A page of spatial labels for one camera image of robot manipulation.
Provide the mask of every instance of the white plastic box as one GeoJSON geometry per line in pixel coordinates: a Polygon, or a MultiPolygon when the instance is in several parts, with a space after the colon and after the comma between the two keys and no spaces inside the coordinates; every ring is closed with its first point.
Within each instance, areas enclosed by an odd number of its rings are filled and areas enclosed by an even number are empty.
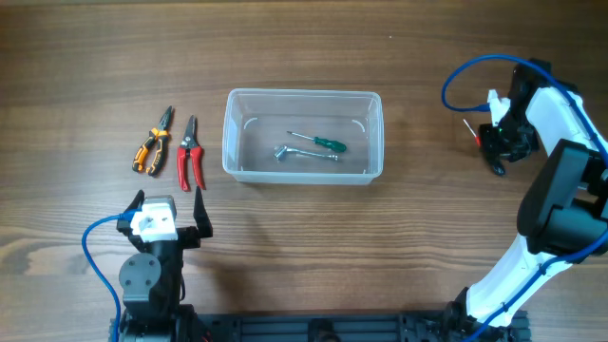
{"type": "Polygon", "coordinates": [[[222,145],[224,170],[237,181],[299,184],[369,184],[384,163],[380,96],[367,91],[234,89],[228,96],[222,145]],[[288,134],[339,141],[344,153],[288,134]],[[338,161],[289,154],[281,145],[338,161]]]}

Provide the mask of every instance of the orange and black pliers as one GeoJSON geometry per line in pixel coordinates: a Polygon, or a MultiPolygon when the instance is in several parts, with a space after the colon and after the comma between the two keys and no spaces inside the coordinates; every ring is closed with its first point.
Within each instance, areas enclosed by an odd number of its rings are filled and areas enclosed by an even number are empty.
{"type": "Polygon", "coordinates": [[[197,143],[197,118],[193,115],[188,121],[186,132],[183,134],[180,147],[178,147],[178,179],[180,181],[181,190],[190,191],[190,185],[188,185],[188,180],[186,180],[185,170],[188,156],[192,159],[194,179],[197,181],[199,188],[205,190],[205,182],[202,179],[202,171],[200,169],[202,154],[202,147],[197,143]]]}
{"type": "Polygon", "coordinates": [[[167,126],[171,123],[171,117],[173,116],[173,106],[169,106],[161,117],[158,127],[154,127],[150,130],[148,139],[142,144],[140,149],[137,150],[135,159],[133,160],[133,171],[143,171],[143,160],[148,154],[148,151],[154,146],[156,141],[159,142],[159,148],[156,150],[154,155],[154,161],[152,166],[147,167],[145,172],[150,176],[156,176],[162,169],[164,161],[167,159],[167,143],[169,143],[169,132],[167,132],[167,126]]]}

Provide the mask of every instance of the red pruning shears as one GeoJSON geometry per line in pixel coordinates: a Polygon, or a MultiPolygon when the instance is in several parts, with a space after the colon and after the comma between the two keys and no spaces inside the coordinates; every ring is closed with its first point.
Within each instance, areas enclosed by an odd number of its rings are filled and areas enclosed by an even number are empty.
{"type": "Polygon", "coordinates": [[[202,171],[200,169],[200,162],[202,160],[202,147],[197,143],[196,138],[197,132],[197,118],[193,115],[188,121],[186,132],[183,134],[180,147],[178,147],[178,178],[180,180],[180,187],[183,191],[190,191],[190,185],[186,180],[186,159],[188,156],[192,159],[192,169],[194,170],[194,179],[197,181],[197,185],[205,190],[205,183],[202,180],[202,171]]]}

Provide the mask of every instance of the screwdriver handle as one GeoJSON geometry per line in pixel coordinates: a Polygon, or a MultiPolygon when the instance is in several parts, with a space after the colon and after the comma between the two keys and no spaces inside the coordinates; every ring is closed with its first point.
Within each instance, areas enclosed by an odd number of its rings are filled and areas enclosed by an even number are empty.
{"type": "Polygon", "coordinates": [[[159,147],[156,149],[152,166],[145,169],[145,172],[150,176],[156,176],[161,172],[164,162],[167,160],[167,144],[169,143],[169,133],[167,131],[159,132],[158,136],[159,147]]]}
{"type": "Polygon", "coordinates": [[[154,146],[154,142],[156,141],[156,136],[159,134],[159,130],[156,128],[152,128],[149,132],[148,139],[142,143],[142,146],[137,150],[135,154],[135,158],[133,159],[133,171],[142,172],[143,171],[143,160],[145,156],[148,154],[148,151],[152,146],[154,146]]]}
{"type": "Polygon", "coordinates": [[[333,152],[342,153],[342,152],[346,151],[346,145],[343,144],[342,142],[331,141],[329,139],[323,139],[323,138],[319,138],[319,137],[314,137],[313,141],[314,141],[314,143],[316,143],[318,145],[331,149],[331,151],[333,151],[333,152]]]}

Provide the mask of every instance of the wooden table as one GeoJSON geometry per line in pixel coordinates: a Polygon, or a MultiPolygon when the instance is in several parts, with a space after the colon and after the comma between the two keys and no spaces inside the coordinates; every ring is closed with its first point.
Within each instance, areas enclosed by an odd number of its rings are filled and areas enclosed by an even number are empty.
{"type": "MultiPolygon", "coordinates": [[[[543,58],[579,86],[606,132],[606,10],[482,0],[1,8],[0,340],[106,341],[114,306],[82,233],[139,189],[173,195],[179,224],[193,222],[175,162],[191,114],[216,232],[185,254],[186,300],[199,313],[442,309],[508,248],[544,161],[538,153],[492,175],[464,116],[442,107],[443,81],[484,53],[543,58]],[[362,187],[235,182],[221,139],[236,87],[377,92],[383,175],[362,187]],[[134,173],[133,155],[168,105],[168,163],[157,179],[134,173]]],[[[471,69],[451,101],[505,94],[512,67],[471,69]]],[[[135,249],[112,224],[89,244],[121,290],[117,274],[135,249]]],[[[608,257],[547,283],[524,306],[534,340],[606,340],[606,283],[608,257]]]]}

